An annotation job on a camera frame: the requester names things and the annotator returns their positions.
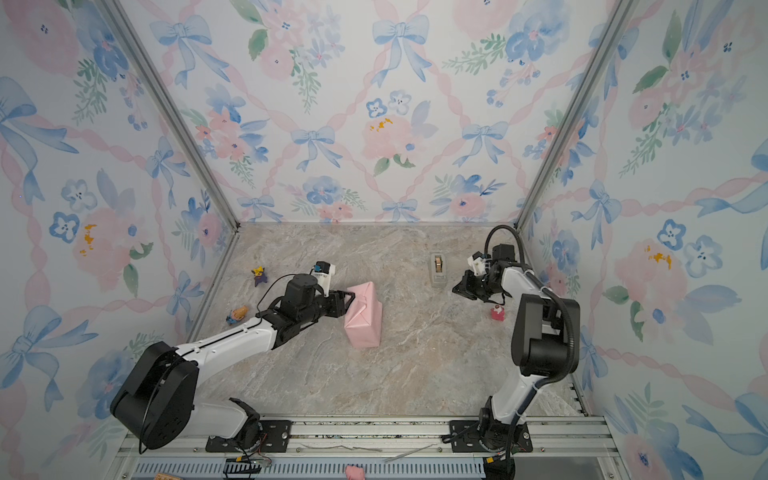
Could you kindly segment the purple wrapping paper sheet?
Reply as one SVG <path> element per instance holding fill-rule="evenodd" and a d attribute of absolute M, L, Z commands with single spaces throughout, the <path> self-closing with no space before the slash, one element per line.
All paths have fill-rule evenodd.
<path fill-rule="evenodd" d="M 344 330 L 355 349 L 380 345 L 383 306 L 377 297 L 373 282 L 349 287 L 354 299 L 344 316 Z"/>

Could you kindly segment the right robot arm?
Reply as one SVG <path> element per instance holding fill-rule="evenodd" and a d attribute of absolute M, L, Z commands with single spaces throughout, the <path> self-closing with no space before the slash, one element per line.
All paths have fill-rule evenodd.
<path fill-rule="evenodd" d="M 521 424 L 537 394 L 558 383 L 578 366 L 580 306 L 544 285 L 527 265 L 516 258 L 510 244 L 490 253 L 476 252 L 469 268 L 452 292 L 469 300 L 491 304 L 516 302 L 510 340 L 515 369 L 481 408 L 473 429 L 453 433 L 452 440 L 478 440 L 490 451 L 512 445 L 522 435 Z"/>

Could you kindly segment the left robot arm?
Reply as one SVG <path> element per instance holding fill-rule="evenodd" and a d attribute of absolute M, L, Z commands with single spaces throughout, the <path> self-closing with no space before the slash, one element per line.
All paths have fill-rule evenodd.
<path fill-rule="evenodd" d="M 330 289 L 326 275 L 297 274 L 282 296 L 228 331 L 178 346 L 150 345 L 109 411 L 141 449 L 160 449 L 178 437 L 207 436 L 250 452 L 264 437 L 260 414 L 238 398 L 208 403 L 198 395 L 198 386 L 249 357 L 277 349 L 324 317 L 344 316 L 355 298 L 352 291 Z"/>

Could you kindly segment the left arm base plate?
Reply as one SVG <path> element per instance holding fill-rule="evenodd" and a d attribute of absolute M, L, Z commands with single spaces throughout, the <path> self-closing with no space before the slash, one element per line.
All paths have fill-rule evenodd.
<path fill-rule="evenodd" d="M 207 453 L 286 453 L 293 423 L 290 420 L 260 420 L 245 425 L 234 438 L 212 436 Z"/>

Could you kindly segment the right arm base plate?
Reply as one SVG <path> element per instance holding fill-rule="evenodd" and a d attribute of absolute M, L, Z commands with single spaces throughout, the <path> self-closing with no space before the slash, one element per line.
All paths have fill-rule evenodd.
<path fill-rule="evenodd" d="M 494 423 L 484 432 L 481 432 L 477 420 L 451 420 L 448 426 L 449 433 L 445 439 L 453 453 L 496 455 L 506 450 L 509 438 L 509 427 L 506 424 Z M 513 454 L 533 451 L 532 435 L 526 423 L 515 427 L 512 433 L 511 451 Z"/>

